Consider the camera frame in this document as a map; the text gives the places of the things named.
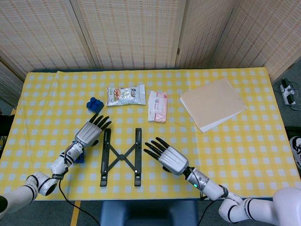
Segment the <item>gray carpet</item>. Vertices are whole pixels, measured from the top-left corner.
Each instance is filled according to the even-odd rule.
[[[4,102],[2,99],[0,99],[0,109],[2,111],[2,115],[10,115],[11,111],[13,110],[13,107],[10,106],[8,103]]]
[[[292,68],[287,70],[281,79],[287,78],[290,81],[294,81],[301,84],[301,61],[294,64]],[[273,89],[279,91],[279,83],[273,85]],[[275,97],[280,109],[282,119],[285,126],[301,126],[301,112],[292,110],[289,106],[284,105],[281,93],[275,92]],[[299,97],[296,98],[296,102],[301,104],[301,91]],[[0,100],[0,108],[4,114],[10,114],[11,107]],[[198,215],[201,217],[205,207],[210,201],[198,201]],[[202,226],[227,226],[232,225],[221,219],[218,215],[218,208],[221,201],[216,201],[206,212],[205,217],[202,220]],[[96,218],[100,217],[101,201],[86,201],[81,202],[81,207],[90,212]],[[73,207],[67,202],[47,202],[36,201],[19,210],[14,214],[7,214],[2,221],[1,226],[22,226],[22,225],[35,225],[35,226],[67,226],[70,225],[71,215]],[[93,219],[86,214],[80,212],[78,219],[78,226],[93,226],[95,225]],[[267,226],[261,222],[253,220],[247,220],[240,222],[238,225],[244,226]]]

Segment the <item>cable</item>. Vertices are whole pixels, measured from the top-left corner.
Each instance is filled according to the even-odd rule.
[[[2,144],[2,146],[4,147],[4,146],[5,146],[5,144],[6,144],[6,139],[4,138],[4,136],[1,136],[1,140],[3,141],[3,144]]]
[[[276,93],[284,93],[284,91],[283,91],[283,92],[279,92],[279,91],[277,91],[277,90],[274,90],[274,89],[273,89],[273,91],[274,91],[274,92],[276,92]]]
[[[298,86],[298,89],[299,89],[299,84],[298,83],[296,83],[296,82],[294,82],[294,81],[289,81],[290,83],[295,83],[297,86]]]
[[[195,175],[195,173],[193,172],[193,170],[189,167],[189,170],[192,172],[192,174],[194,175],[194,177],[195,177],[195,179],[197,180],[197,182],[198,182],[198,186],[199,186],[199,188],[201,189],[201,185],[199,184],[199,181],[198,181],[198,177],[197,177],[197,175]],[[199,192],[200,193],[200,200],[204,200],[205,198],[208,198],[206,195],[205,196],[202,196],[202,192],[200,191]]]
[[[64,155],[64,160],[65,160],[65,163],[66,163],[66,151],[65,151],[65,155]],[[90,217],[93,218],[93,220],[94,220],[99,226],[101,226],[100,223],[98,222],[98,220],[97,220],[95,217],[93,217],[90,213],[88,213],[87,211],[85,211],[85,210],[83,210],[82,208],[78,207],[77,205],[74,205],[72,202],[70,202],[70,201],[67,199],[67,197],[65,196],[64,192],[63,192],[62,189],[61,189],[61,181],[62,181],[62,180],[60,180],[59,183],[58,183],[58,188],[60,189],[62,195],[64,196],[64,199],[65,199],[70,205],[72,205],[72,206],[74,206],[75,208],[77,208],[77,209],[83,211],[84,213],[88,214]]]
[[[301,109],[294,108],[292,105],[291,105],[291,108],[295,111],[301,111]]]
[[[212,201],[209,205],[207,205],[207,207],[205,208],[205,210],[204,210],[204,212],[203,212],[203,214],[202,214],[202,216],[201,216],[201,219],[199,220],[197,226],[199,226],[199,224],[201,223],[201,221],[202,221],[202,219],[203,219],[203,217],[204,217],[204,215],[205,215],[205,213],[206,213],[206,210],[207,210],[214,202],[215,202],[215,201]]]

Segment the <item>power strip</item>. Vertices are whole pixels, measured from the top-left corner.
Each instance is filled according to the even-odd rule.
[[[284,100],[285,105],[295,105],[295,99],[293,95],[295,94],[291,83],[288,79],[282,79],[280,84],[280,91]]]

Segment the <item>wall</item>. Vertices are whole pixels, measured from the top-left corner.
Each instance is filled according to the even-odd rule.
[[[35,69],[267,67],[301,56],[297,0],[2,0],[0,98]]]
[[[271,81],[301,56],[301,1],[243,0],[211,67],[266,67]]]

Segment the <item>pink package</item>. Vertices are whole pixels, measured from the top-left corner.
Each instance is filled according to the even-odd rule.
[[[167,93],[150,92],[148,100],[148,120],[166,122]]]

